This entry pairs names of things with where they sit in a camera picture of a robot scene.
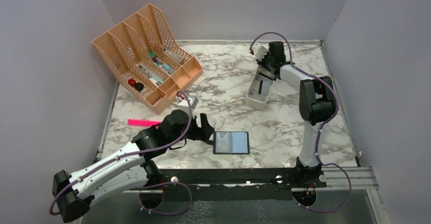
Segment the black leather card holder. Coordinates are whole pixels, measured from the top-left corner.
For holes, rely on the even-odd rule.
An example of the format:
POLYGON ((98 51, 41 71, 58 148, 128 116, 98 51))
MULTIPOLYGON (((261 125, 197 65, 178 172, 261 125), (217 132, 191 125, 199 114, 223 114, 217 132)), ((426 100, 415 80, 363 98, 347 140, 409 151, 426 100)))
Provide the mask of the black leather card holder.
POLYGON ((214 132, 206 142, 213 147, 213 154, 250 154, 249 132, 214 132))

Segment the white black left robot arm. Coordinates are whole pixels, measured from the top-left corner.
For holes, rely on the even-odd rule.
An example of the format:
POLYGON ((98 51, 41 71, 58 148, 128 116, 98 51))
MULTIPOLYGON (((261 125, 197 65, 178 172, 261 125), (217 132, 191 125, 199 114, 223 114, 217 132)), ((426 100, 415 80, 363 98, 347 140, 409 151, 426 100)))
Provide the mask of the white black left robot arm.
POLYGON ((174 110, 161 123, 141 130, 121 149, 82 170, 54 175, 50 205, 51 215, 60 215, 64 223, 79 219, 97 201, 129 188, 144 185, 152 189, 161 181, 161 173, 153 158, 174 150, 182 140, 208 142, 214 127, 206 114, 196 117, 183 110, 174 110))

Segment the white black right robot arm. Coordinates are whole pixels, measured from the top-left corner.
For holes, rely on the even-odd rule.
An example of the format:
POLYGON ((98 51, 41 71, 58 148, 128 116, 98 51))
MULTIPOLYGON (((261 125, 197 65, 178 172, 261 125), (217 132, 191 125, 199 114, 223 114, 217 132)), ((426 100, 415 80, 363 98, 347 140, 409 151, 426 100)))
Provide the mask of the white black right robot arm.
POLYGON ((281 41, 270 42, 267 48, 255 43, 250 51, 258 65, 269 71, 275 80, 284 80, 299 89, 299 113, 304 123, 304 135, 293 180, 298 186, 305 187, 321 174, 319 141, 325 124, 338 111, 332 79, 300 69, 291 57, 285 56, 284 43, 281 41))

